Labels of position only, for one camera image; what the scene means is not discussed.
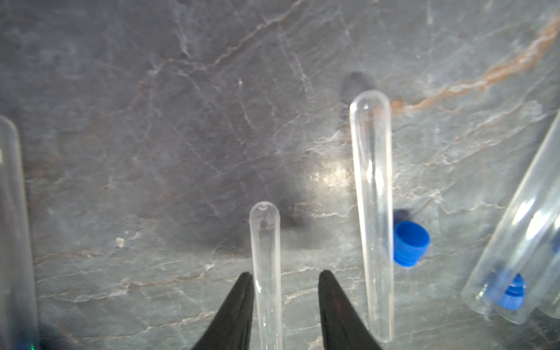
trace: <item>gray marble countertop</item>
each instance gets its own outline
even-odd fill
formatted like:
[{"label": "gray marble countertop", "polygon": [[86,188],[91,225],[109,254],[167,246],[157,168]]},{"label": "gray marble countertop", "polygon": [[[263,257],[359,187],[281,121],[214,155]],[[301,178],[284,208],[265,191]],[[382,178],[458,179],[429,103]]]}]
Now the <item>gray marble countertop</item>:
[{"label": "gray marble countertop", "polygon": [[369,86],[394,110],[395,208],[432,236],[395,267],[384,349],[554,348],[558,320],[459,292],[560,106],[559,31],[558,1],[3,1],[45,341],[189,349],[252,270],[260,200],[282,215],[284,347],[322,347],[322,269],[365,316],[345,102]]}]

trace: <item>clear plastic test tube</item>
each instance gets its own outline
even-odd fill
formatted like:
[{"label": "clear plastic test tube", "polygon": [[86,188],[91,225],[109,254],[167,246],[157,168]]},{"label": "clear plastic test tube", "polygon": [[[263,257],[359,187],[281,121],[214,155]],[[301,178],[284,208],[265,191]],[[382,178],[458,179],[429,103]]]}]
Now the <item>clear plastic test tube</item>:
[{"label": "clear plastic test tube", "polygon": [[521,268],[526,288],[521,307],[517,310],[506,309],[496,305],[496,311],[506,320],[522,324],[539,305],[546,292],[560,276],[560,216],[556,218],[548,231],[544,234],[535,253]]},{"label": "clear plastic test tube", "polygon": [[38,345],[29,224],[15,125],[0,115],[0,348]]},{"label": "clear plastic test tube", "polygon": [[560,114],[553,121],[461,296],[489,314],[560,213]]},{"label": "clear plastic test tube", "polygon": [[368,323],[381,342],[393,338],[393,195],[391,107],[382,92],[361,93],[350,104],[350,129]]},{"label": "clear plastic test tube", "polygon": [[552,287],[540,300],[539,310],[550,317],[560,319],[560,277],[553,282]]},{"label": "clear plastic test tube", "polygon": [[256,311],[261,350],[282,350],[282,287],[280,279],[280,213],[259,202],[249,214]]}]

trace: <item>test tube rounded bottom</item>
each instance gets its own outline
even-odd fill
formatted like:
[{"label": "test tube rounded bottom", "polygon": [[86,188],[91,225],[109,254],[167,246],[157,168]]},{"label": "test tube rounded bottom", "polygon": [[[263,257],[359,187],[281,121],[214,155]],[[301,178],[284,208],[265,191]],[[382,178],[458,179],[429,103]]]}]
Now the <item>test tube rounded bottom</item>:
[{"label": "test tube rounded bottom", "polygon": [[280,278],[280,213],[269,202],[259,202],[249,214],[256,311],[261,350],[282,350]]},{"label": "test tube rounded bottom", "polygon": [[350,104],[356,197],[366,278],[368,325],[375,339],[393,338],[393,197],[391,107],[379,91]]}]

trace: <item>blue screw cap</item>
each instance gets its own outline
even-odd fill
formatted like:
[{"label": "blue screw cap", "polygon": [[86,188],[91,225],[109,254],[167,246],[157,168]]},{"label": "blue screw cap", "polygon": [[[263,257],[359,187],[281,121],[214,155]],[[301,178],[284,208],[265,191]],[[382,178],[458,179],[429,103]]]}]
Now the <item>blue screw cap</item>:
[{"label": "blue screw cap", "polygon": [[498,305],[504,309],[519,310],[525,298],[525,279],[520,274],[515,276],[513,282],[507,288],[506,293],[500,299]]},{"label": "blue screw cap", "polygon": [[413,267],[424,256],[430,245],[430,235],[424,227],[411,221],[395,225],[394,258],[402,267]]}]

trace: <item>test tube with blue cap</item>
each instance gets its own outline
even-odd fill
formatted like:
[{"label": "test tube with blue cap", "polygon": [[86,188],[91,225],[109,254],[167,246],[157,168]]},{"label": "test tube with blue cap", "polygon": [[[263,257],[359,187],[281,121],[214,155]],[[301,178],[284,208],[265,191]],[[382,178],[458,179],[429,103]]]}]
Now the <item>test tube with blue cap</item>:
[{"label": "test tube with blue cap", "polygon": [[[461,292],[463,301],[472,310],[488,315],[496,304],[499,305],[517,274],[538,251],[541,241],[550,236],[550,227],[555,225],[554,222],[560,214],[558,150],[560,113],[550,125],[490,242]],[[521,275],[529,278],[529,275],[523,272]],[[528,303],[527,295],[523,303]]]},{"label": "test tube with blue cap", "polygon": [[521,268],[520,273],[496,306],[498,314],[506,320],[516,324],[527,321],[554,281],[560,276],[559,232],[560,216],[544,234],[535,253]]}]

